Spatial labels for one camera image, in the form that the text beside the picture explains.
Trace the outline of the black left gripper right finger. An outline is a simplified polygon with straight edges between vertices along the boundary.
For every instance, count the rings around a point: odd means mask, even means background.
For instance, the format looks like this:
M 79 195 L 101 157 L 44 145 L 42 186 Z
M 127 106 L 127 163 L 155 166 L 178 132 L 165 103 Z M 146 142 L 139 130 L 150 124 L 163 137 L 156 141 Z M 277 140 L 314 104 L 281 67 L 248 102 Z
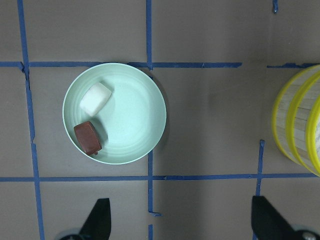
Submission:
M 296 232 L 264 196 L 253 196 L 251 227 L 258 240 L 297 240 Z

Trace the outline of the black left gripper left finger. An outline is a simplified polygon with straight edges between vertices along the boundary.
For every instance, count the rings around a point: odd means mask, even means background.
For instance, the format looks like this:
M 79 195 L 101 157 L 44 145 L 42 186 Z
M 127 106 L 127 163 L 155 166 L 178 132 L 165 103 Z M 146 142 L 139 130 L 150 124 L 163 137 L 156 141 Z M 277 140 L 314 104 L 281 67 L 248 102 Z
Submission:
M 111 235 L 109 198 L 99 198 L 79 231 L 83 240 L 108 240 Z

